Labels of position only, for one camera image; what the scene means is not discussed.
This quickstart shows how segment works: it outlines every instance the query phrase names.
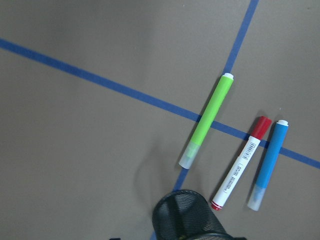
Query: red marker cap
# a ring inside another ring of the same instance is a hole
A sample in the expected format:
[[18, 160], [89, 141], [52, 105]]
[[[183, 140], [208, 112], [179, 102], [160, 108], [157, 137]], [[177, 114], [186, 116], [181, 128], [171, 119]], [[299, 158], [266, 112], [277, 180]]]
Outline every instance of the red marker cap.
[[251, 133], [251, 136], [261, 140], [267, 132], [268, 128], [270, 127], [271, 123], [271, 119], [267, 118], [266, 116], [261, 116], [259, 118], [259, 121], [255, 125]]

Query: marker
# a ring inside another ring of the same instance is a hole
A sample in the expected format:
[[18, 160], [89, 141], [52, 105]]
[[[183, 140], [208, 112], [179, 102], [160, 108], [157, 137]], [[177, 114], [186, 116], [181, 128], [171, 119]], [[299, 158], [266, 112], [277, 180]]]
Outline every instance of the marker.
[[256, 179], [247, 205], [252, 210], [258, 211], [260, 208], [266, 188], [275, 168], [281, 146], [285, 140], [288, 127], [288, 122], [285, 120], [279, 120], [275, 125], [269, 147], [266, 151], [258, 178]]
[[207, 104], [204, 113], [179, 161], [179, 164], [184, 169], [190, 169], [233, 82], [234, 76], [231, 73], [225, 73], [220, 78], [219, 83], [216, 86], [212, 97], [210, 98], [209, 103]]
[[259, 121], [254, 127], [251, 136], [249, 137], [247, 143], [245, 144], [242, 152], [235, 160], [232, 168], [230, 169], [228, 175], [221, 184], [219, 190], [215, 194], [211, 201], [211, 207], [214, 210], [219, 211], [225, 205], [228, 197], [230, 196], [232, 190], [236, 186], [238, 180], [240, 179], [242, 173], [245, 171], [251, 157], [255, 153], [259, 146], [261, 139], [264, 137], [266, 131], [270, 127], [271, 119], [261, 116]]

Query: barcode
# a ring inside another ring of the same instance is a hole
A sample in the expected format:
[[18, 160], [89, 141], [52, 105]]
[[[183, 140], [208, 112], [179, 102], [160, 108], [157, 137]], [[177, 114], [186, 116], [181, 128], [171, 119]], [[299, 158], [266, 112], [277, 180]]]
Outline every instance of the barcode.
[[230, 181], [228, 182], [224, 190], [227, 191], [228, 189], [230, 189], [234, 181], [235, 181], [235, 178], [231, 177]]
[[242, 156], [245, 160], [248, 160], [248, 158], [250, 157], [250, 154], [255, 149], [255, 146], [256, 146], [255, 143], [250, 142], [249, 147], [245, 150], [245, 152], [244, 152], [244, 154]]

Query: green marker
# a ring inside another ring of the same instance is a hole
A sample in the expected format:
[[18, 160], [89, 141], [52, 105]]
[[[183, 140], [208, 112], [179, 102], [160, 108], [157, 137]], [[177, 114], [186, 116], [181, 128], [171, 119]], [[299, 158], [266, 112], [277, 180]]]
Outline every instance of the green marker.
[[222, 105], [232, 83], [234, 82], [234, 76], [231, 73], [225, 73], [219, 80], [212, 97], [208, 105], [206, 106], [204, 113], [196, 126], [194, 133], [188, 143], [179, 164], [185, 169], [190, 169], [195, 157], [198, 153], [200, 146], [202, 145], [219, 108]]

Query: blue tape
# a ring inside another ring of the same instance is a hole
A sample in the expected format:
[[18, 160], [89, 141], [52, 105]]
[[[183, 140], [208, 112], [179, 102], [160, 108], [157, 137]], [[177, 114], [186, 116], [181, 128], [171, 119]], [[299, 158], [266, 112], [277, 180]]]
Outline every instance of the blue tape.
[[182, 184], [184, 183], [188, 172], [189, 172], [189, 169], [181, 167], [180, 174], [179, 174], [179, 176], [178, 176], [178, 178], [177, 178], [177, 180], [175, 182], [175, 185], [173, 187], [172, 192], [176, 192], [176, 191], [179, 191], [181, 189]]
[[[196, 114], [192, 111], [189, 111], [189, 110], [184, 109], [182, 107], [176, 106], [172, 103], [163, 101], [161, 99], [155, 98], [153, 96], [147, 95], [143, 92], [137, 91], [135, 89], [132, 89], [132, 88], [127, 87], [125, 85], [111, 81], [111, 80], [104, 78], [102, 76], [88, 72], [88, 71], [83, 70], [81, 68], [75, 67], [75, 66], [70, 65], [68, 63], [59, 61], [59, 60], [54, 59], [52, 57], [38, 53], [36, 51], [25, 48], [23, 46], [19, 46], [17, 44], [14, 44], [12, 42], [6, 41], [1, 38], [0, 38], [0, 48], [2, 48], [4, 50], [8, 50], [12, 53], [18, 54], [20, 56], [26, 57], [28, 59], [34, 60], [34, 61], [39, 62], [41, 64], [50, 66], [52, 68], [61, 70], [65, 73], [71, 74], [73, 76], [77, 76], [81, 79], [85, 79], [87, 81], [90, 81], [92, 83], [98, 84], [103, 87], [106, 87], [108, 89], [114, 90], [118, 93], [127, 95], [131, 98], [134, 98], [134, 99], [137, 99], [137, 100], [142, 101], [144, 103], [153, 105], [155, 107], [158, 107], [158, 108], [163, 109], [165, 111], [179, 115], [181, 117], [190, 119], [194, 122], [199, 122], [199, 120], [201, 118], [201, 116], [199, 114]], [[242, 140], [247, 140], [249, 137], [249, 135], [247, 133], [240, 131], [238, 129], [235, 129], [233, 127], [230, 127], [228, 125], [225, 125], [223, 123], [217, 122], [217, 121], [214, 121], [212, 123], [211, 127], [218, 130], [218, 131], [232, 135], [232, 136], [239, 138], [239, 139], [242, 139]], [[269, 144], [269, 142], [267, 142], [265, 140], [262, 140], [260, 142], [260, 146], [263, 148], [267, 148], [268, 144]], [[286, 148], [281, 148], [280, 154], [285, 155], [285, 156], [292, 158], [294, 160], [297, 160], [301, 163], [304, 163], [304, 164], [307, 164], [312, 167], [320, 169], [320, 162], [319, 161], [316, 161], [312, 158], [301, 155], [297, 152], [288, 150]]]
[[150, 240], [157, 240], [157, 236], [155, 232], [152, 233]]
[[238, 56], [238, 53], [240, 51], [240, 47], [242, 45], [242, 42], [245, 39], [247, 30], [249, 28], [250, 22], [252, 20], [252, 17], [254, 16], [255, 10], [257, 8], [257, 5], [259, 3], [259, 0], [251, 0], [249, 3], [249, 6], [246, 10], [245, 16], [243, 18], [242, 24], [240, 26], [240, 29], [238, 31], [238, 34], [235, 38], [235, 41], [233, 43], [231, 52], [229, 54], [229, 57], [226, 61], [226, 64], [223, 69], [223, 74], [225, 73], [231, 73], [231, 70], [235, 64], [236, 58]]

